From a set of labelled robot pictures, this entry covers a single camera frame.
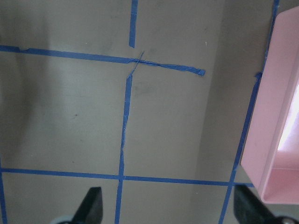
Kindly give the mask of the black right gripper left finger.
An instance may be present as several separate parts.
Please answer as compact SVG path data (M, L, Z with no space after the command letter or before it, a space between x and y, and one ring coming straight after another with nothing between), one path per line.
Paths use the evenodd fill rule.
M82 203L71 220L71 224L100 224L103 219L103 200L101 187L88 190Z

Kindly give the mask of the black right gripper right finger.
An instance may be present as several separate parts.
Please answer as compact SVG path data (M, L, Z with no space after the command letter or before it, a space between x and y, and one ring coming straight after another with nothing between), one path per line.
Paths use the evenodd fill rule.
M279 224L266 206L246 185L236 185L234 189L234 216L239 224Z

